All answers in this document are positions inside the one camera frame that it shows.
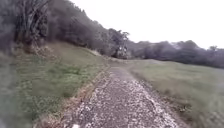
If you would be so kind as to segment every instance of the dry grass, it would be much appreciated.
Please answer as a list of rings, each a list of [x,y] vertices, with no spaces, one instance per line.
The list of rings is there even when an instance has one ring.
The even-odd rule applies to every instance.
[[[155,60],[126,63],[193,128],[224,127],[224,70]]]

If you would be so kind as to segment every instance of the grass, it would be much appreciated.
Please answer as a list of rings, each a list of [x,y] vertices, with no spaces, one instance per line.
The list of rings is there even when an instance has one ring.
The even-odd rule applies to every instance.
[[[224,127],[224,70],[156,60],[127,63],[193,128]]]
[[[18,52],[0,64],[0,127],[30,128],[43,114],[61,108],[105,67],[102,57],[69,44],[49,46],[56,57],[42,58]]]

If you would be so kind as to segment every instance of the dense foliage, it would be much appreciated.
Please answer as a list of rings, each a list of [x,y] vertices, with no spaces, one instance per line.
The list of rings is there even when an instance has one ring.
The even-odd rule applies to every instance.
[[[132,42],[128,33],[105,29],[88,18],[69,0],[1,0],[0,49],[6,53],[15,44],[28,52],[54,40],[96,50],[121,59],[157,59],[224,68],[224,49],[205,50],[193,41]]]

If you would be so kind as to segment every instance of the green grass field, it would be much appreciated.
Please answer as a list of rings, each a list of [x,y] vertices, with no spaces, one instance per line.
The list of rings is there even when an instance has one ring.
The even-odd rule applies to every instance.
[[[102,57],[69,44],[51,44],[54,58],[19,51],[0,61],[0,127],[31,128],[42,114],[57,113],[63,99],[105,68]]]
[[[156,60],[127,61],[193,128],[224,127],[224,70]]]

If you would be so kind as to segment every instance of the gravel path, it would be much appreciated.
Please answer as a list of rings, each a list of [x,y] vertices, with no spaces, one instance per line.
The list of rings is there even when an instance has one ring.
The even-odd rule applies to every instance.
[[[73,113],[74,128],[183,128],[126,70],[111,68],[97,84]]]

